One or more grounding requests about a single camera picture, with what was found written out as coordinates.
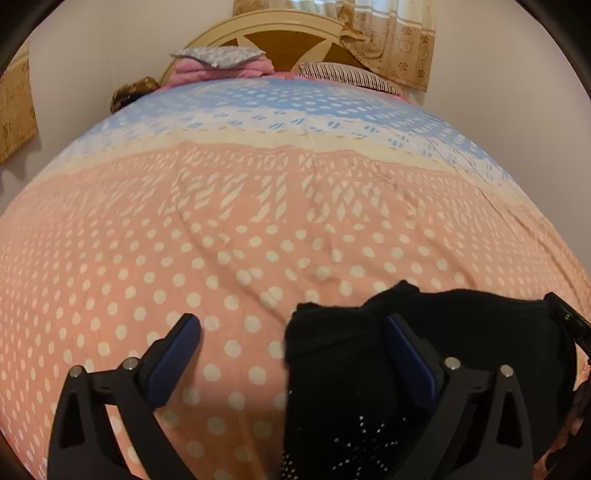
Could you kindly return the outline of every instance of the polka dot bed sheet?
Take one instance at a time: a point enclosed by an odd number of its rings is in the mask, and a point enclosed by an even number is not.
[[[307,80],[157,92],[76,140],[0,218],[0,428],[44,479],[69,368],[115,368],[190,312],[202,349],[157,420],[196,478],[276,478],[291,312],[359,305],[400,280],[555,291],[591,316],[554,227],[441,119]]]

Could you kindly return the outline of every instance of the silver screw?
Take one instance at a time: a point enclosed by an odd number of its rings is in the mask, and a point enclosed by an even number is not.
[[[138,365],[139,365],[139,360],[134,356],[130,356],[129,358],[126,358],[125,360],[123,360],[123,364],[121,366],[126,370],[133,370]]]
[[[70,376],[73,378],[78,378],[84,369],[80,365],[74,365],[70,368]]]
[[[511,367],[510,365],[502,365],[501,366],[501,373],[504,377],[512,377],[513,374],[515,373],[515,370],[513,370],[513,367]]]
[[[457,370],[462,366],[462,363],[454,356],[448,356],[444,363],[449,370]]]

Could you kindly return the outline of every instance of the pink polka dot fabric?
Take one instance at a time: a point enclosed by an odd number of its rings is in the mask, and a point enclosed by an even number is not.
[[[76,168],[0,219],[0,426],[37,479],[69,368],[142,355],[184,312],[203,345],[156,416],[194,475],[216,480],[279,465],[282,339],[298,302],[358,305],[406,279],[553,290],[591,313],[583,269],[537,211],[448,171],[272,141],[183,141]]]

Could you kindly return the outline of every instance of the blue gripper pad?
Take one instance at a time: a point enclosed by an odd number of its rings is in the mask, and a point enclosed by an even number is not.
[[[441,356],[398,314],[386,318],[384,329],[388,352],[414,404],[434,412],[445,380]]]
[[[165,338],[156,340],[141,360],[139,387],[148,406],[163,407],[201,340],[201,325],[185,313]]]

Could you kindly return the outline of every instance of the floral curtain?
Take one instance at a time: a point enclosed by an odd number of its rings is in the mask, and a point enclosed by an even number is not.
[[[37,134],[25,44],[0,77],[0,163]]]
[[[384,78],[426,91],[435,43],[438,0],[235,0],[234,15],[296,9],[344,23],[345,47]]]

